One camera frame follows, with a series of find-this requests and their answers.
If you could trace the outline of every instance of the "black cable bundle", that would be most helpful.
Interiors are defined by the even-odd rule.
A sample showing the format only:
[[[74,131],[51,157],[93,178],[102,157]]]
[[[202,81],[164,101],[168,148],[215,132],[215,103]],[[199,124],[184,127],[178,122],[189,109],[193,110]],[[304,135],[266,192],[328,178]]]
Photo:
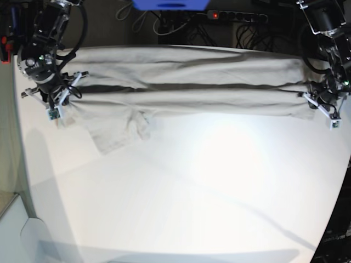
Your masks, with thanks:
[[[80,49],[80,47],[82,46],[82,44],[83,44],[83,42],[85,40],[85,37],[87,35],[87,31],[88,31],[88,16],[87,16],[86,9],[85,9],[85,7],[83,5],[79,5],[78,8],[81,11],[82,18],[83,18],[82,34],[81,34],[81,37],[80,37],[78,43],[76,44],[76,46],[66,56],[56,55],[57,59],[62,60],[61,64],[58,66],[58,71],[59,72],[64,68],[64,66],[67,65],[68,62],[70,62],[72,59],[74,59],[76,57],[76,53]]]

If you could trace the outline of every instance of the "metal bracket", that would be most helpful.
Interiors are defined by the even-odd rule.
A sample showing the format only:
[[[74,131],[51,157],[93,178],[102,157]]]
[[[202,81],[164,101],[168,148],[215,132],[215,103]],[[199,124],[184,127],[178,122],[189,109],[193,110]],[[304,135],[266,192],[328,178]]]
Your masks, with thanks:
[[[75,87],[78,84],[79,80],[82,77],[85,77],[86,75],[87,75],[87,72],[85,72],[84,75],[81,72],[76,72],[73,75],[74,80],[71,82],[70,86]],[[58,100],[58,102],[56,103],[53,109],[50,108],[49,103],[45,103],[35,95],[38,92],[39,92],[39,88],[34,88],[34,89],[28,88],[21,94],[21,97],[24,98],[26,96],[29,96],[35,99],[36,101],[38,101],[40,104],[42,104],[45,107],[46,112],[51,121],[58,118],[64,118],[63,103],[65,102],[66,98],[70,95],[70,90],[66,88],[58,94],[58,96],[55,98],[55,101]]]
[[[308,102],[316,106],[318,110],[320,110],[328,118],[327,125],[330,130],[334,130],[341,126],[342,120],[337,112],[335,112],[334,114],[330,114],[329,111],[327,111],[327,109],[323,107],[323,105],[320,105],[317,101],[312,99],[309,93],[304,93],[302,96],[305,99],[307,99]]]

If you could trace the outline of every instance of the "white tabletop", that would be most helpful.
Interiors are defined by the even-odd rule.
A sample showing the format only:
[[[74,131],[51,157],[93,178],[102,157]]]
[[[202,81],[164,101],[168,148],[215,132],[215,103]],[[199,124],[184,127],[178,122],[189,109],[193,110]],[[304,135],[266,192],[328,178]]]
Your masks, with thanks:
[[[311,260],[351,153],[345,114],[333,132],[320,114],[158,118],[150,140],[101,156],[21,99],[34,83],[15,73],[34,206],[66,262]]]

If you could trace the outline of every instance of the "wall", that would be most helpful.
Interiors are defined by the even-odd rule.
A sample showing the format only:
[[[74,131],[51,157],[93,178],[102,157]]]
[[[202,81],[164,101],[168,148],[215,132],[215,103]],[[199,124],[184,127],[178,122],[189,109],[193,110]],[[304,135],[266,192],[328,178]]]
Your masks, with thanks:
[[[18,124],[13,64],[0,64],[0,211],[1,203],[16,192],[23,198],[31,217],[31,202]]]

